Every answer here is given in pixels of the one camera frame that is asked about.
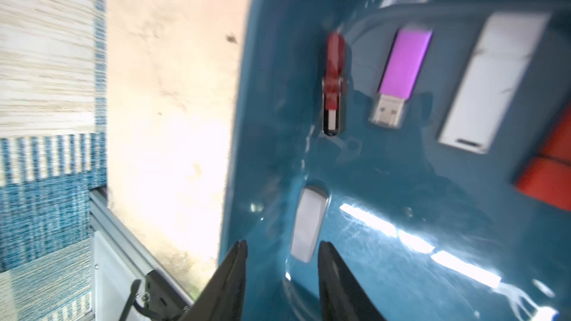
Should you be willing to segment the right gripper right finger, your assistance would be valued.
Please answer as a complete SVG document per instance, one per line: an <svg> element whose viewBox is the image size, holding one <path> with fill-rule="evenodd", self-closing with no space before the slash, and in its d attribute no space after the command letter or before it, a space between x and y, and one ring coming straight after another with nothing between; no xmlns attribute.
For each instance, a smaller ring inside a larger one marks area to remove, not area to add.
<svg viewBox="0 0 571 321"><path fill-rule="evenodd" d="M331 242L319 245L318 276L322 320L386 320Z"/></svg>

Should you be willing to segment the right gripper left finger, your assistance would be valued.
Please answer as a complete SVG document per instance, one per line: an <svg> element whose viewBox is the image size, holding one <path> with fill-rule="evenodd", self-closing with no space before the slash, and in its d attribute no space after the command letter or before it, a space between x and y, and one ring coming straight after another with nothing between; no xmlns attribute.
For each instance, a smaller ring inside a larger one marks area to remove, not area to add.
<svg viewBox="0 0 571 321"><path fill-rule="evenodd" d="M180 320L241 320L248 245L236 242L193 306Z"/></svg>

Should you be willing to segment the grey usb flash drive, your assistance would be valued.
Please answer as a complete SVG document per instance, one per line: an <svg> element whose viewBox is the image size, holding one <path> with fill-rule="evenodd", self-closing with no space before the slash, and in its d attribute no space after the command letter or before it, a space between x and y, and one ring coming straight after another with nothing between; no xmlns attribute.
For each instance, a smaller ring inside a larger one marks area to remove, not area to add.
<svg viewBox="0 0 571 321"><path fill-rule="evenodd" d="M309 185L300 193L290 253L301 262L309 263L312 259L329 203L329 195L319 187Z"/></svg>

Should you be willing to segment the teal plastic storage box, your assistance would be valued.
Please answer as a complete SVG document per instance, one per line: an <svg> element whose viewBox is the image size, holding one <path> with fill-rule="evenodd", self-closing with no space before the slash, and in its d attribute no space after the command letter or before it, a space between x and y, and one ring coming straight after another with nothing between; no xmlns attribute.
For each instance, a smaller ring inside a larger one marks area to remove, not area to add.
<svg viewBox="0 0 571 321"><path fill-rule="evenodd" d="M439 136L486 19L551 19L486 154ZM398 129L370 115L396 33L433 31ZM346 43L344 119L322 131L327 38ZM248 243L244 320L319 320L318 260L290 253L300 193L387 320L568 320L570 213L514 180L570 104L570 0L252 0L221 251Z"/></svg>

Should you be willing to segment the red usb flash drive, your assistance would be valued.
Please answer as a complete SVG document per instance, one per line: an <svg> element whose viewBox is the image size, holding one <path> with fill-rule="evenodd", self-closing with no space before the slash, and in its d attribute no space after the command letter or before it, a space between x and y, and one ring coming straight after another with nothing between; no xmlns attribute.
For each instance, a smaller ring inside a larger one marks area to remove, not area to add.
<svg viewBox="0 0 571 321"><path fill-rule="evenodd" d="M570 210L570 104L565 103L514 181L519 193Z"/></svg>

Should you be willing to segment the dark red swivel usb drive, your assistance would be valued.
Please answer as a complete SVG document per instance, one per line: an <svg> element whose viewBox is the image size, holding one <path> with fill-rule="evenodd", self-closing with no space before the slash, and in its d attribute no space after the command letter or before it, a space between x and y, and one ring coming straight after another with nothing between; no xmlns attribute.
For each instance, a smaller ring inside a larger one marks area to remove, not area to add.
<svg viewBox="0 0 571 321"><path fill-rule="evenodd" d="M324 135L339 135L343 126L344 94L346 90L346 43L337 32L327 38L326 68L322 79L322 131Z"/></svg>

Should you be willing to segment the purple usb flash drive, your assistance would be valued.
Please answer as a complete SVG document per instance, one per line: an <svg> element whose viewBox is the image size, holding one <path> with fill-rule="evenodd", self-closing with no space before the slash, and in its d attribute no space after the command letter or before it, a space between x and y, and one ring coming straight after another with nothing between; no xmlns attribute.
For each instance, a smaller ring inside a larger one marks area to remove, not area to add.
<svg viewBox="0 0 571 321"><path fill-rule="evenodd" d="M432 36L433 31L422 28L403 28L396 33L370 115L371 123L389 129L401 126Z"/></svg>

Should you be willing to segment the white usb flash drive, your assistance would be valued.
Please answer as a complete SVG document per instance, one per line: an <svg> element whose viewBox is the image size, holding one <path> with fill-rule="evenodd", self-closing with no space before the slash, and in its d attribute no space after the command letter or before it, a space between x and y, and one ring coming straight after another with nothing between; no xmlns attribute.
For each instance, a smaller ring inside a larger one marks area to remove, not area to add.
<svg viewBox="0 0 571 321"><path fill-rule="evenodd" d="M477 154L489 151L551 16L489 16L443 124L441 144Z"/></svg>

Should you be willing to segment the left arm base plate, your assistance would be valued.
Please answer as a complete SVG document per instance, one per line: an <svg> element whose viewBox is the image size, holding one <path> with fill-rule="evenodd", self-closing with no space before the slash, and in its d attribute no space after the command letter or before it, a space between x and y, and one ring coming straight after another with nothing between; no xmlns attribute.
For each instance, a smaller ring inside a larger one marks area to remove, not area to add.
<svg viewBox="0 0 571 321"><path fill-rule="evenodd" d="M190 309L162 272L150 271L144 279L135 279L119 320L129 319L131 310L144 320L181 320Z"/></svg>

